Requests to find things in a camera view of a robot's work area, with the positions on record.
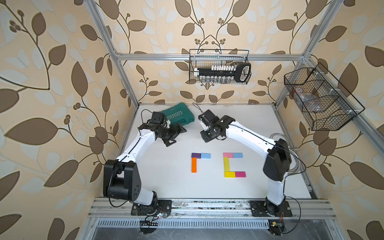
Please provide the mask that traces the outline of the pink block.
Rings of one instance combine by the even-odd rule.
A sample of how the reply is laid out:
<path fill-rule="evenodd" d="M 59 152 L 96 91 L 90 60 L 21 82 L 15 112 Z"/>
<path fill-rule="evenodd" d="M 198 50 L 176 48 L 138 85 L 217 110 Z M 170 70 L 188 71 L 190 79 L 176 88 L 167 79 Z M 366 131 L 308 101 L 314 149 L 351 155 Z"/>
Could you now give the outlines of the pink block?
<path fill-rule="evenodd" d="M 233 153 L 223 153 L 223 157 L 231 159 L 234 157 L 234 155 L 233 155 Z"/>

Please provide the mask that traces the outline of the light blue block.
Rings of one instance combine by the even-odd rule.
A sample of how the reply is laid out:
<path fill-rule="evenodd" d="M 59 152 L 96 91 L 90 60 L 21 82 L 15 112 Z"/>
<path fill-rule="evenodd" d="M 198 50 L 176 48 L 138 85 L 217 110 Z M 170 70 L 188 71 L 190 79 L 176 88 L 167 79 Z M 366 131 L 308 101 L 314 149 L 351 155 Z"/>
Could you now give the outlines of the light blue block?
<path fill-rule="evenodd" d="M 211 159 L 211 154 L 201 153 L 201 159 Z"/>
<path fill-rule="evenodd" d="M 241 159 L 241 158 L 243 158 L 243 154 L 242 153 L 233 153 L 233 158 L 234 159 Z"/>

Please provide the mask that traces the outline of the long yellow-green block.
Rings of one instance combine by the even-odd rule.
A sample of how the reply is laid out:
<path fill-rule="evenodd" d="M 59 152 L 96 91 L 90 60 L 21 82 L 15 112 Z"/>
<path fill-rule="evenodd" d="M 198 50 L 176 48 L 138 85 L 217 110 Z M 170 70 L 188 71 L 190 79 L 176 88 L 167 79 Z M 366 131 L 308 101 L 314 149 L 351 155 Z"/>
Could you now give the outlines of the long yellow-green block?
<path fill-rule="evenodd" d="M 229 161 L 229 158 L 223 158 L 223 160 L 224 160 L 225 172 L 229 172 L 230 171 L 230 161 Z"/>

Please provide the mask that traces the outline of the purple block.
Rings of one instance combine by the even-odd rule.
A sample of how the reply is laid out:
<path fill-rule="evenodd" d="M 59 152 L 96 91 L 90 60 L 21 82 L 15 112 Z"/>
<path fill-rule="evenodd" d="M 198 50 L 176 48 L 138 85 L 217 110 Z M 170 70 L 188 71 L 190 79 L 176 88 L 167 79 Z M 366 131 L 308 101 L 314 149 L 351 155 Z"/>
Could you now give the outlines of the purple block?
<path fill-rule="evenodd" d="M 200 159 L 201 158 L 201 154 L 199 154 L 199 153 L 192 153 L 192 158 Z"/>

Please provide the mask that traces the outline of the orange long block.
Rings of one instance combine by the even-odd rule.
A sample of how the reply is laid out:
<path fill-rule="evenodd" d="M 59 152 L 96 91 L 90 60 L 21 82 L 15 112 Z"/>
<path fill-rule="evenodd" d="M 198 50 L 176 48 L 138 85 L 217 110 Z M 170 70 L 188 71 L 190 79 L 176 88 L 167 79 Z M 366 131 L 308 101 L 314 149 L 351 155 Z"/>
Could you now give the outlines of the orange long block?
<path fill-rule="evenodd" d="M 196 173 L 197 172 L 197 158 L 192 158 L 191 172 L 192 173 Z"/>

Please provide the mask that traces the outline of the yellow block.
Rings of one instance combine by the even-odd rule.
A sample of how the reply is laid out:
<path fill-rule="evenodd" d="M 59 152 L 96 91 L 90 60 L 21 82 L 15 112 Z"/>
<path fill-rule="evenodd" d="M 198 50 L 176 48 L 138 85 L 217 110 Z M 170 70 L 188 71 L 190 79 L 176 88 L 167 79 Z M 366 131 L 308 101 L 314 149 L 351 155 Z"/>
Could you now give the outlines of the yellow block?
<path fill-rule="evenodd" d="M 225 178 L 235 178 L 236 172 L 225 172 Z"/>

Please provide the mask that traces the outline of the magenta block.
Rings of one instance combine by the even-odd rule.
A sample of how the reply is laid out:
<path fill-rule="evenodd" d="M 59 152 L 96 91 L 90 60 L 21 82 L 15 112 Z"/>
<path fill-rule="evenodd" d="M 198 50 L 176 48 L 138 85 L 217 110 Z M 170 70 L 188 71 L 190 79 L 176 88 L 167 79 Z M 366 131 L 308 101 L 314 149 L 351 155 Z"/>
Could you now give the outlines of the magenta block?
<path fill-rule="evenodd" d="M 235 172 L 236 178 L 245 178 L 246 173 L 245 172 Z"/>

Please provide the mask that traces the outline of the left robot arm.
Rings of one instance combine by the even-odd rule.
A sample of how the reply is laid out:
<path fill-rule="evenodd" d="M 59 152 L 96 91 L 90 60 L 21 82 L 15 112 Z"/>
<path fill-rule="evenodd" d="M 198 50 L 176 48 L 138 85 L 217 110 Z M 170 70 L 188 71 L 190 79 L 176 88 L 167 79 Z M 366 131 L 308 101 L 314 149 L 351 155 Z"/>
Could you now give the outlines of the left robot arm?
<path fill-rule="evenodd" d="M 121 155 L 105 163 L 103 195 L 109 201 L 133 203 L 144 215 L 151 216 L 160 210 L 157 193 L 142 187 L 137 161 L 157 139 L 169 147 L 187 130 L 179 123 L 172 124 L 164 113 L 152 112 L 151 119 L 142 123 L 138 131 L 135 140 Z"/>

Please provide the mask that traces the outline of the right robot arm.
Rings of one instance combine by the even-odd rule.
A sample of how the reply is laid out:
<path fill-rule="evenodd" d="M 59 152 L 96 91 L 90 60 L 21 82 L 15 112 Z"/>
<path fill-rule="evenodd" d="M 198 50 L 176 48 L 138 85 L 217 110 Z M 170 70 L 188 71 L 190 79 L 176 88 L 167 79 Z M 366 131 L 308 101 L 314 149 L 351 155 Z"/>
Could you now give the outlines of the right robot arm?
<path fill-rule="evenodd" d="M 210 110 L 199 115 L 198 119 L 203 127 L 200 134 L 206 143 L 217 137 L 230 138 L 264 159 L 263 173 L 268 178 L 266 207 L 270 215 L 282 207 L 286 201 L 285 181 L 292 163 L 288 143 L 283 139 L 273 140 L 257 134 L 227 115 L 219 118 Z"/>

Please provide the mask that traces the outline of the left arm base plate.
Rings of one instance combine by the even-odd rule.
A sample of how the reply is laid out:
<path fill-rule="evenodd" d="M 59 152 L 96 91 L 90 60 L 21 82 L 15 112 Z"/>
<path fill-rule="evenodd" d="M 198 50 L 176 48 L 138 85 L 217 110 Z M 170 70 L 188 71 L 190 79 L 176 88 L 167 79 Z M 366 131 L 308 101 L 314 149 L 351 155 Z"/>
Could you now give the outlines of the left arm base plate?
<path fill-rule="evenodd" d="M 160 218 L 167 218 L 172 211 L 171 200 L 156 200 L 149 206 L 133 204 L 131 215 L 132 216 L 159 216 Z"/>

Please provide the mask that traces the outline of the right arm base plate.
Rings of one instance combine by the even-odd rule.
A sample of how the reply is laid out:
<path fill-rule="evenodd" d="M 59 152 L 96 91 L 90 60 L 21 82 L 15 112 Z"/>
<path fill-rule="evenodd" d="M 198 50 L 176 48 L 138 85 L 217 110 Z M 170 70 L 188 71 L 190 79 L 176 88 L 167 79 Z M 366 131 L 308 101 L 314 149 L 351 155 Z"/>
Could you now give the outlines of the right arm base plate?
<path fill-rule="evenodd" d="M 275 205 L 268 199 L 249 201 L 253 217 L 292 217 L 289 203 L 284 199 L 280 205 Z"/>

